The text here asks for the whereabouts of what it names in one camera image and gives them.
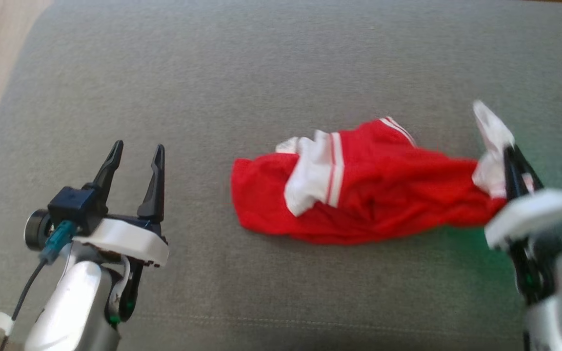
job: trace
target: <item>robotic arm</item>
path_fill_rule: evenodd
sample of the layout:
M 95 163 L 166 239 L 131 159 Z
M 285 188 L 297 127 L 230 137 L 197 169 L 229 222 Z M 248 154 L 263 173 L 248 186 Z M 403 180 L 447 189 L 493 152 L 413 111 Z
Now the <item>robotic arm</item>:
M 161 227 L 164 147 L 156 149 L 153 176 L 136 216 L 109 214 L 106 205 L 122 150 L 119 140 L 93 182 L 81 189 L 64 187 L 47 210 L 39 209 L 27 220 L 25 243 L 40 251 L 40 264 L 25 286 L 12 323 L 40 269 L 59 255 L 66 265 L 29 333 L 26 351 L 115 351 L 118 325 L 136 307 L 143 268 L 161 267 L 168 260 Z M 122 272 L 103 266 L 108 263 L 120 265 Z
M 562 351 L 562 190 L 544 189 L 517 146 L 504 150 L 504 166 L 509 202 L 486 225 L 487 244 L 513 261 L 525 351 Z

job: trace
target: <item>teal connector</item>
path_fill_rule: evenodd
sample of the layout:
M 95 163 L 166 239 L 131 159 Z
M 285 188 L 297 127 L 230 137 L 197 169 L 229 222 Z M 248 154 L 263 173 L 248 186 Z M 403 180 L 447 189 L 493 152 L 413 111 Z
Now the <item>teal connector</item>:
M 38 255 L 38 258 L 41 261 L 47 261 L 47 265 L 52 265 L 58 259 L 58 255 L 64 245 L 69 244 L 77 232 L 78 227 L 76 224 L 69 220 L 63 220 L 58 225 L 58 228 L 51 233 L 47 242 L 45 242 L 45 247 Z

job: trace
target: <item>white stripe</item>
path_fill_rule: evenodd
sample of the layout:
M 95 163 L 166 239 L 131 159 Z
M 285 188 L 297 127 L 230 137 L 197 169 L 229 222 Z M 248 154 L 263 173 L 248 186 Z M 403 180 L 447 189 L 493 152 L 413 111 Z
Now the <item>white stripe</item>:
M 397 125 L 393 124 L 392 122 L 388 121 L 388 120 L 385 119 L 385 118 L 381 118 L 381 122 L 383 122 L 386 126 L 392 128 L 392 129 L 397 130 L 400 134 L 402 134 L 405 138 L 407 138 L 407 140 L 409 140 L 409 142 L 410 142 L 413 146 L 416 146 L 416 145 L 415 145 L 415 141 L 413 140 L 413 138 L 412 138 L 409 134 L 407 134 L 407 133 L 405 133 L 404 131 L 402 131 L 402 129 L 400 129 L 400 127 L 398 127 Z
M 329 196 L 328 204 L 332 207 L 337 207 L 340 200 L 341 180 L 344 177 L 344 155 L 341 151 L 341 137 L 339 133 L 331 133 L 333 138 L 333 155 L 335 164 L 333 168 L 333 184 L 331 184 L 331 194 Z
M 386 118 L 387 118 L 390 122 L 392 122 L 395 126 L 397 126 L 398 128 L 400 128 L 400 130 L 401 130 L 403 133 L 406 134 L 406 136 L 407 136 L 408 139 L 411 141 L 411 143 L 413 144 L 413 146 L 417 146 L 417 145 L 415 144 L 415 139 L 411 136 L 411 134 L 410 134 L 408 131 L 406 131 L 405 128 L 403 128 L 402 126 L 400 126 L 400 125 L 394 120 L 394 118 L 391 118 L 390 116 L 386 116 Z

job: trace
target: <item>black round motor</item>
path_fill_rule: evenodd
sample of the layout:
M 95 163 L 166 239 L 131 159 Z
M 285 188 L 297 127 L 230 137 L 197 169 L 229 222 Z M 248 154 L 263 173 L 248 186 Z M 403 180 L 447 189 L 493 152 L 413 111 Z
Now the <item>black round motor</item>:
M 32 251 L 42 251 L 51 231 L 53 223 L 49 211 L 38 209 L 32 213 L 25 224 L 25 245 Z

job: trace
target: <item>red garment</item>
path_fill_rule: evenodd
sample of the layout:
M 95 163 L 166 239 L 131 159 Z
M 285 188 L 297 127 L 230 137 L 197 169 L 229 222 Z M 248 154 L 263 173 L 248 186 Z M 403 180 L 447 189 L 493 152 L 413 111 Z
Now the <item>red garment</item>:
M 326 195 L 298 216 L 288 209 L 284 191 L 304 154 L 236 160 L 232 193 L 242 226 L 317 244 L 359 244 L 441 225 L 481 226 L 504 205 L 473 184 L 475 160 L 418 149 L 390 118 L 354 131 L 320 133 L 325 140 L 321 145 L 330 143 L 321 153 L 323 164 L 331 161 L 330 174 L 323 177 Z

